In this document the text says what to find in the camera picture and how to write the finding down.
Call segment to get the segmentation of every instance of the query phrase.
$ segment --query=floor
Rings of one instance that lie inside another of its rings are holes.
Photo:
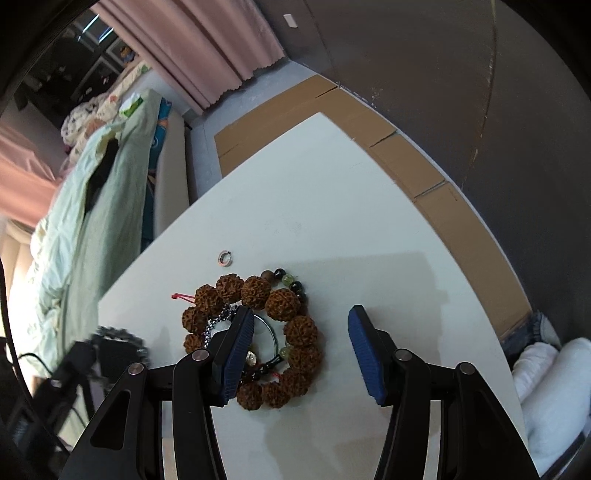
[[[189,174],[192,201],[201,198],[222,179],[214,135],[268,99],[312,75],[315,73],[307,67],[284,60],[259,74],[255,72],[254,78],[247,80],[240,89],[225,94],[218,106],[191,124],[187,158],[193,159],[192,165],[189,164],[193,174]]]

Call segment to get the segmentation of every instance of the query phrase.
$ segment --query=black device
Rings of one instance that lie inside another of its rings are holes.
[[[368,389],[392,415],[375,480],[421,480],[431,400],[441,401],[438,480],[538,480],[511,419],[474,365],[425,363],[372,325],[362,306],[349,312],[349,337]]]
[[[91,418],[95,409],[88,375],[95,362],[94,347],[89,343],[76,342],[51,378],[46,378],[38,386],[31,406],[22,395],[15,399],[6,421],[7,432],[24,459],[43,478],[58,478],[67,456],[62,451],[56,451],[54,440],[36,421],[35,413],[52,432],[59,433],[76,401],[78,386],[81,386],[86,412]]]
[[[167,367],[130,365],[91,419],[60,479],[164,480],[163,401],[173,402],[178,478],[225,479],[210,408],[223,407],[236,395],[253,333],[252,310],[239,307],[231,327],[215,334],[207,350]]]

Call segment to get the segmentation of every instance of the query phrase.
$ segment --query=white cloth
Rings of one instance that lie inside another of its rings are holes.
[[[523,403],[534,391],[554,363],[556,355],[558,355],[556,348],[542,342],[534,343],[523,350],[512,372],[519,403]]]
[[[522,405],[530,454],[542,475],[585,426],[591,401],[591,341],[567,343]]]

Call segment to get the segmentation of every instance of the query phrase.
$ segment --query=brown wall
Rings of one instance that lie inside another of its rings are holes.
[[[563,339],[591,336],[591,102],[533,27],[487,0],[256,2],[463,189]]]

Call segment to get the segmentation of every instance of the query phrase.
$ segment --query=cardboard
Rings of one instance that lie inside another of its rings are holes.
[[[222,175],[315,113],[360,145],[415,203],[456,259],[499,337],[531,311],[486,227],[453,185],[396,127],[344,90],[314,76],[270,99],[215,136]]]
[[[273,123],[278,115],[335,88],[336,84],[333,82],[314,75],[266,101],[215,135],[218,158],[222,158],[224,153],[245,141],[254,132],[262,130],[266,124]]]
[[[422,195],[416,207],[456,259],[499,337],[530,311],[530,304],[488,230],[448,182]]]
[[[412,200],[445,180],[401,135],[382,140],[371,147],[369,153]]]

